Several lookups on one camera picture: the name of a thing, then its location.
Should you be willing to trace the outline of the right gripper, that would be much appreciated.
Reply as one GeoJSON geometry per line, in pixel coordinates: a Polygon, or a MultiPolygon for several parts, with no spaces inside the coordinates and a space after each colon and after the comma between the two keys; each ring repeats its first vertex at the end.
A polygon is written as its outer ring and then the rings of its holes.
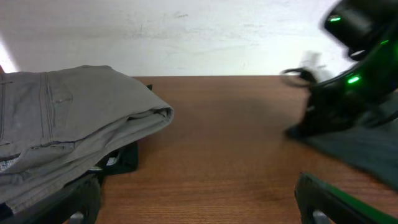
{"type": "Polygon", "coordinates": [[[286,130],[290,138],[307,138],[352,128],[363,118],[367,127],[378,125],[386,114],[380,104],[386,87],[358,80],[337,81],[309,88],[310,96],[298,124],[286,130]]]}

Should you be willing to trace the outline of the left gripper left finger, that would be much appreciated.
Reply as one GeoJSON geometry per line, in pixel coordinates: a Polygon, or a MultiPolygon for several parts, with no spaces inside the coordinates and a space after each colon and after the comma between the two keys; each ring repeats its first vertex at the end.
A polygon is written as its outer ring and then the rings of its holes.
{"type": "Polygon", "coordinates": [[[101,208],[101,185],[94,174],[86,175],[1,224],[94,224],[101,208]]]}

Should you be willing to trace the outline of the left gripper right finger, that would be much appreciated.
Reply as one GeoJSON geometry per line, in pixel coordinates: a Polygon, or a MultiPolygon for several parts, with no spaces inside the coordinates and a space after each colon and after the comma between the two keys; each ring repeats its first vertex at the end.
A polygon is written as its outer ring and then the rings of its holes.
{"type": "Polygon", "coordinates": [[[303,224],[397,224],[396,218],[306,172],[300,173],[294,194],[303,224]]]}

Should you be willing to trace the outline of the black Nike t-shirt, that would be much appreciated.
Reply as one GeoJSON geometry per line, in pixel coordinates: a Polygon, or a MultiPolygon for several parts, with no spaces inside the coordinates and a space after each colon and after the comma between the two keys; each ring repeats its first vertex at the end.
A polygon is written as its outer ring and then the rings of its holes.
{"type": "Polygon", "coordinates": [[[397,120],[373,128],[364,120],[344,131],[299,137],[321,153],[370,173],[397,190],[397,120]]]}

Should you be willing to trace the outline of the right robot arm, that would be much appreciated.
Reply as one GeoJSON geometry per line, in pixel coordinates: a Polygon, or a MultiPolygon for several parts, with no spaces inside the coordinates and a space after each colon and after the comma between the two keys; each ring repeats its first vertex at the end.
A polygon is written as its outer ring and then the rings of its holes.
{"type": "Polygon", "coordinates": [[[344,0],[325,16],[326,31],[347,46],[355,61],[336,77],[320,81],[300,67],[282,71],[282,80],[310,95],[301,121],[289,128],[291,138],[352,128],[367,114],[364,125],[381,126],[397,118],[380,105],[397,90],[397,1],[344,0]]]}

